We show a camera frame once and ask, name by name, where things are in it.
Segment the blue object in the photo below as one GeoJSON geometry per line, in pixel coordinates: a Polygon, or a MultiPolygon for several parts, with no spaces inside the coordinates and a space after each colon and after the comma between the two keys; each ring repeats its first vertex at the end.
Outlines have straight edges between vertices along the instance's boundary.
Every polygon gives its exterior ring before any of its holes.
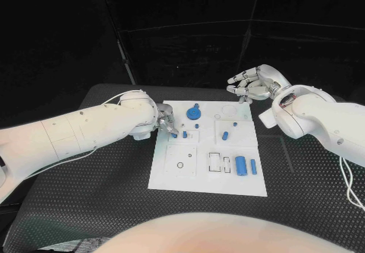
{"type": "Polygon", "coordinates": [[[237,175],[247,176],[245,157],[235,157],[237,175]]]}
{"type": "Polygon", "coordinates": [[[228,132],[224,132],[224,134],[222,134],[222,140],[225,141],[226,138],[228,138],[228,132]]]}
{"type": "Polygon", "coordinates": [[[252,169],[252,174],[257,174],[257,162],[254,159],[251,159],[251,169],[252,169]]]}
{"type": "Polygon", "coordinates": [[[186,116],[190,120],[196,120],[202,116],[202,112],[199,110],[199,105],[195,104],[193,108],[190,108],[186,112],[186,116]]]}

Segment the robotic hand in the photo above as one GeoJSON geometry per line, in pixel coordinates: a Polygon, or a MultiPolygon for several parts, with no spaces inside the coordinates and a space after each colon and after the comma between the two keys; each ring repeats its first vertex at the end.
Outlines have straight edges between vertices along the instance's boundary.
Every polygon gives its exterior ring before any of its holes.
{"type": "Polygon", "coordinates": [[[323,147],[365,167],[365,106],[336,103],[322,90],[288,83],[281,73],[261,65],[228,79],[226,90],[241,96],[239,103],[273,99],[271,108],[260,114],[267,128],[278,125],[294,139],[312,134],[323,147]]]}
{"type": "Polygon", "coordinates": [[[68,157],[94,152],[127,135],[143,140],[156,128],[177,134],[172,106],[156,104],[146,92],[124,92],[111,99],[98,106],[0,130],[0,203],[40,168],[68,157]],[[118,104],[108,104],[120,95],[118,104]]]}

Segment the textured mat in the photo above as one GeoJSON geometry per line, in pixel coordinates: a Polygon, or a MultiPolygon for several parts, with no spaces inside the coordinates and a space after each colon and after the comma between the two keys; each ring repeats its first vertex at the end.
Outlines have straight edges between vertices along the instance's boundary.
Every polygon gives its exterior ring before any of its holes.
{"type": "MultiPolygon", "coordinates": [[[[163,100],[237,101],[225,90],[97,85],[81,108],[115,94],[143,89],[163,100]]],[[[59,242],[112,237],[141,222],[182,212],[219,212],[270,220],[365,251],[365,213],[346,201],[338,156],[314,137],[286,137],[267,129],[258,114],[271,101],[254,101],[251,113],[268,197],[149,190],[157,133],[143,141],[124,138],[95,153],[40,174],[13,222],[4,252],[27,252],[59,242]]],[[[350,163],[355,191],[363,199],[363,168],[350,163]]]]}

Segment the circular hole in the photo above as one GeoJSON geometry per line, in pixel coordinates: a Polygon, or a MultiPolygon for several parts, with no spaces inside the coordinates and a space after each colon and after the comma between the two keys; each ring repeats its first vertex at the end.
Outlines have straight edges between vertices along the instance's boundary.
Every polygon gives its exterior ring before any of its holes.
{"type": "Polygon", "coordinates": [[[339,140],[336,141],[336,144],[340,145],[342,143],[343,143],[343,139],[339,139],[339,140]]]}

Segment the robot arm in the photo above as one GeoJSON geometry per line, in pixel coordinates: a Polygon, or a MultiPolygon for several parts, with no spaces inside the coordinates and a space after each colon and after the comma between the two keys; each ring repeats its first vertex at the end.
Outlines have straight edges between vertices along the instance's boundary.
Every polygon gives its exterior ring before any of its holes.
{"type": "Polygon", "coordinates": [[[336,103],[333,97],[314,87],[291,86],[280,72],[267,65],[248,72],[247,77],[238,74],[228,80],[229,84],[242,80],[248,86],[242,87],[239,83],[238,87],[229,85],[226,89],[242,96],[242,102],[250,103],[250,99],[264,96],[273,99],[271,108],[258,116],[265,127],[278,125],[294,139],[312,134],[330,152],[365,167],[365,106],[336,103]],[[258,79],[251,81],[254,70],[258,79]],[[257,87],[262,88],[261,93],[251,91],[257,87]]]}
{"type": "Polygon", "coordinates": [[[173,111],[143,91],[128,92],[118,104],[102,104],[55,118],[0,130],[0,203],[19,183],[45,166],[133,135],[150,137],[157,127],[177,134],[173,111]]]}

